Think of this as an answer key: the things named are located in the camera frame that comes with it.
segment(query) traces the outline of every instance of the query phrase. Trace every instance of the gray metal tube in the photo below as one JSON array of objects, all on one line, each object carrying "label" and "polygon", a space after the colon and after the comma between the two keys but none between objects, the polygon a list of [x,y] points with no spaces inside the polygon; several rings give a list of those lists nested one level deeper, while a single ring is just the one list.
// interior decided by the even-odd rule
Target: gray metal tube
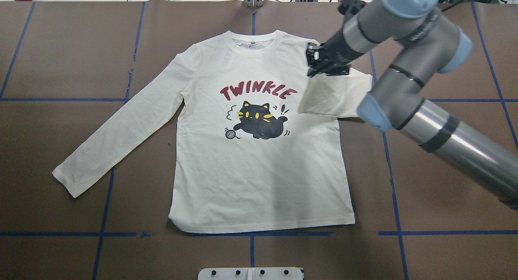
[{"label": "gray metal tube", "polygon": [[389,68],[370,93],[376,98],[392,126],[398,128],[422,103],[420,90],[421,86],[416,81]]},{"label": "gray metal tube", "polygon": [[466,123],[426,100],[401,129],[434,153],[518,210],[518,157]]},{"label": "gray metal tube", "polygon": [[395,40],[403,38],[426,19],[408,19],[389,12],[381,0],[373,0],[358,13],[358,23],[367,38],[375,42],[383,42],[390,37]]},{"label": "gray metal tube", "polygon": [[433,29],[422,40],[403,49],[392,62],[420,79],[422,84],[451,60],[461,36],[458,26],[442,16],[439,9],[435,8],[433,13],[437,14]]}]

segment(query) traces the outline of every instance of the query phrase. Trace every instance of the shirt sleeve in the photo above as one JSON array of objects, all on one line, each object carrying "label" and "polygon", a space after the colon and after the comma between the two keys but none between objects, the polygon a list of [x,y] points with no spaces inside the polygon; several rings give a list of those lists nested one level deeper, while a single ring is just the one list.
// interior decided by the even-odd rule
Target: shirt sleeve
[{"label": "shirt sleeve", "polygon": [[109,118],[52,175],[76,198],[169,121],[200,64],[196,45],[176,55],[146,87]]},{"label": "shirt sleeve", "polygon": [[351,68],[346,76],[318,74],[308,79],[298,112],[357,117],[357,107],[372,87],[372,75]]}]

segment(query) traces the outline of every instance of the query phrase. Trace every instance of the black band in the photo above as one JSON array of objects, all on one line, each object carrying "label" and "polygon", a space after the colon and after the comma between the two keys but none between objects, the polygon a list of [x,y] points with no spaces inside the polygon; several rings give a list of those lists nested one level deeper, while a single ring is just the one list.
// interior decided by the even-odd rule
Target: black band
[{"label": "black band", "polygon": [[408,79],[416,82],[421,88],[424,87],[424,82],[421,81],[418,77],[412,75],[409,71],[405,70],[404,68],[400,68],[399,66],[396,66],[394,64],[391,64],[388,66],[388,68],[391,68],[392,70],[396,70],[396,72],[400,72],[408,77]]},{"label": "black band", "polygon": [[399,42],[399,44],[407,47],[422,40],[435,27],[440,16],[441,15],[438,11],[432,10],[414,31],[412,31],[409,35],[396,40],[396,42]]},{"label": "black band", "polygon": [[407,119],[405,121],[403,121],[403,123],[401,123],[400,126],[396,127],[395,129],[396,130],[401,130],[403,129],[403,127],[405,127],[405,125],[407,125],[407,123],[412,119],[412,117],[414,117],[414,115],[420,110],[420,107],[424,104],[424,98],[422,98],[422,100],[420,101],[419,105],[416,107],[416,109],[414,109],[414,111],[412,112],[412,114],[410,114]]},{"label": "black band", "polygon": [[442,129],[440,129],[439,132],[429,141],[420,145],[420,147],[428,153],[433,153],[450,139],[453,132],[455,132],[455,129],[459,126],[459,123],[460,120],[457,117],[450,115]]}]

